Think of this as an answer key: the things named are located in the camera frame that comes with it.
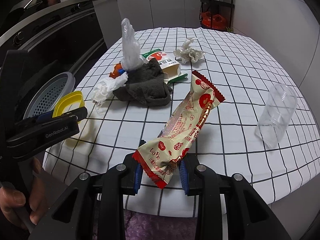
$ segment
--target white checkered tablecloth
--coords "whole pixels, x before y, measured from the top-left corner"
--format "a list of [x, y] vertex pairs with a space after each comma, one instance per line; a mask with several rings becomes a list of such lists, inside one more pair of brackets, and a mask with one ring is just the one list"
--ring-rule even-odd
[[[187, 37], [198, 38], [193, 47], [206, 52], [205, 59], [181, 65], [188, 73], [185, 82], [172, 85], [172, 101], [163, 107], [144, 107], [137, 102], [106, 101], [96, 111], [90, 100], [92, 88], [108, 76], [122, 57], [121, 39], [88, 72], [76, 90], [82, 91], [88, 118], [81, 121], [80, 133], [51, 147], [44, 169], [70, 184], [81, 172], [104, 173], [122, 163], [141, 139], [159, 134], [177, 105], [190, 89], [190, 75], [197, 70], [225, 96], [226, 101], [210, 112], [197, 141], [188, 154], [216, 173], [231, 176], [241, 173], [261, 195], [272, 203], [312, 179], [320, 172], [319, 133], [305, 99], [289, 75], [251, 38], [202, 28], [157, 28], [136, 32], [141, 54], [163, 49], [174, 57]], [[282, 141], [266, 149], [254, 136], [254, 129], [268, 98], [268, 89], [285, 83], [296, 91], [298, 108]], [[124, 196], [124, 207], [153, 215], [194, 217], [198, 198], [187, 197], [176, 171], [163, 190], [144, 173], [136, 196]]]

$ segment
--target bottle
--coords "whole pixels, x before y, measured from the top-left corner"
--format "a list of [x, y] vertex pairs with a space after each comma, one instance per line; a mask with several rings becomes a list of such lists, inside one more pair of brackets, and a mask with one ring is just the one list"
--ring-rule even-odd
[[115, 79], [118, 76], [121, 76], [124, 73], [124, 70], [122, 69], [121, 63], [118, 63], [115, 65], [115, 68], [113, 72], [110, 73], [109, 77], [112, 77]]

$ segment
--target crumpled tissue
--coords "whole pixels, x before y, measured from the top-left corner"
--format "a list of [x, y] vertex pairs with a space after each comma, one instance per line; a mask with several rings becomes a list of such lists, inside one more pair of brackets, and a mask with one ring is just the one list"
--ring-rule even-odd
[[127, 72], [124, 72], [121, 76], [118, 76], [115, 79], [111, 77], [101, 79], [101, 81], [99, 81], [99, 83], [93, 88], [91, 100], [97, 102], [98, 106], [101, 106], [107, 98], [111, 95], [113, 96], [112, 92], [123, 86], [127, 80]]
[[183, 43], [181, 49], [177, 49], [173, 52], [176, 57], [180, 57], [182, 60], [182, 64], [191, 61], [192, 63], [196, 63], [199, 59], [201, 59], [204, 55], [204, 51], [196, 50], [190, 47], [190, 44], [197, 40], [196, 37], [187, 38], [187, 40]]

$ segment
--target oven knob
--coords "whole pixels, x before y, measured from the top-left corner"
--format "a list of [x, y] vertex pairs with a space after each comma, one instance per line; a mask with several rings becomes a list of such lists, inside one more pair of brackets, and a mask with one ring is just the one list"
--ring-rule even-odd
[[77, 5], [75, 5], [75, 6], [73, 7], [73, 9], [74, 9], [75, 11], [81, 9], [81, 4], [78, 3]]
[[23, 38], [24, 38], [23, 32], [18, 32], [18, 34], [13, 39], [14, 44], [16, 46], [19, 46]]

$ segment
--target purple rug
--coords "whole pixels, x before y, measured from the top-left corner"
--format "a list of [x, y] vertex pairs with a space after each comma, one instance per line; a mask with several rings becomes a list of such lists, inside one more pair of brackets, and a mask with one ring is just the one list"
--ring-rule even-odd
[[[97, 240], [98, 216], [95, 213], [94, 236]], [[124, 210], [126, 240], [194, 240], [196, 218], [161, 217]]]

